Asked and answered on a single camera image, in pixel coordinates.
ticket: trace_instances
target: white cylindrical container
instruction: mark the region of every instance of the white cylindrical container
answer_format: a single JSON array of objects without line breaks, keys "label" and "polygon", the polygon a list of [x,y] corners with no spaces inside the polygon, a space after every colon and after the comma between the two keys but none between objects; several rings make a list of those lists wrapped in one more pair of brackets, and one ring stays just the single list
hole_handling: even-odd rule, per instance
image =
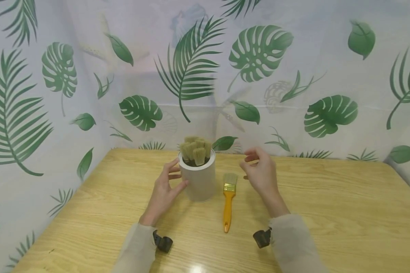
[{"label": "white cylindrical container", "polygon": [[202,166],[191,167],[184,163],[179,152],[179,168],[182,180],[188,180],[185,191],[188,198],[194,202],[203,202],[210,199],[216,192],[216,153],[211,149],[210,160]]}]

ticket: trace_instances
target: paintbrush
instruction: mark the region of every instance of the paintbrush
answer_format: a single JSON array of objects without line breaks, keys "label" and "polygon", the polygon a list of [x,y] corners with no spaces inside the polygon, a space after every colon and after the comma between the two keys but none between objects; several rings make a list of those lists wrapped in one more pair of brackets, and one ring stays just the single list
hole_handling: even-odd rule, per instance
[{"label": "paintbrush", "polygon": [[187,154],[187,145],[188,143],[179,144],[180,153],[182,154],[182,159],[184,159],[185,163],[190,161],[190,159],[188,158],[188,154]]},{"label": "paintbrush", "polygon": [[187,156],[188,159],[190,159],[190,161],[194,162],[194,156],[193,156],[193,150],[197,148],[197,144],[196,143],[188,143],[186,146],[186,152],[187,152]]},{"label": "paintbrush", "polygon": [[205,164],[205,149],[196,148],[193,150],[194,163],[196,166],[201,166]]},{"label": "paintbrush", "polygon": [[205,140],[203,139],[198,138],[194,142],[198,148],[203,148],[205,146]]},{"label": "paintbrush", "polygon": [[223,229],[228,233],[231,226],[232,199],[235,196],[237,175],[235,173],[225,173],[223,175],[223,195],[225,195],[225,209],[223,210]]},{"label": "paintbrush", "polygon": [[204,148],[205,148],[205,158],[210,158],[211,157],[211,142],[205,141]]},{"label": "paintbrush", "polygon": [[197,138],[199,138],[199,137],[197,137],[197,136],[195,136],[195,135],[190,135],[190,136],[186,136],[186,137],[184,138],[184,141],[185,141],[186,143],[192,143],[192,142],[194,142]]}]

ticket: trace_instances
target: wood grain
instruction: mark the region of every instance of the wood grain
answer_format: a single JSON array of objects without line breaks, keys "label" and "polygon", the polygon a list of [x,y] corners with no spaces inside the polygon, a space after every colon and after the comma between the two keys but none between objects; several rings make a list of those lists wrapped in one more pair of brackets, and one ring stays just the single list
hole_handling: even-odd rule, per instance
[{"label": "wood grain", "polygon": [[[14,272],[110,272],[130,226],[144,211],[153,182],[174,151],[111,150],[56,216]],[[151,272],[280,272],[271,248],[252,234],[267,212],[243,180],[242,155],[218,154],[219,189],[204,203],[181,194],[158,233],[174,244],[156,253]],[[275,157],[280,191],[303,216],[331,272],[410,273],[410,188],[388,165]],[[223,174],[237,173],[231,230],[222,226]]]}]

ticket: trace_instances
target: white curtain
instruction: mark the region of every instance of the white curtain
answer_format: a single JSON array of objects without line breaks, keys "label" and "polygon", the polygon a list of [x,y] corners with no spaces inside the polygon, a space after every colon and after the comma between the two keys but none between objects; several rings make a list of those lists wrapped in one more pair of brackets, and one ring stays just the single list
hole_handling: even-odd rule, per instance
[{"label": "white curtain", "polygon": [[410,0],[0,0],[0,273],[109,149],[186,135],[410,185]]}]

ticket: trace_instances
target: beige sleeve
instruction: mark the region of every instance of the beige sleeve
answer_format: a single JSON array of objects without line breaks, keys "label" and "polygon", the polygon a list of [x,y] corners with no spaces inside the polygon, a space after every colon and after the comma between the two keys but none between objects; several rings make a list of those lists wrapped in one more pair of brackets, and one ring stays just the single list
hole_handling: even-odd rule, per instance
[{"label": "beige sleeve", "polygon": [[282,273],[327,273],[308,227],[295,214],[272,218],[271,244]]},{"label": "beige sleeve", "polygon": [[154,227],[133,224],[126,235],[112,273],[148,273],[155,260]]}]

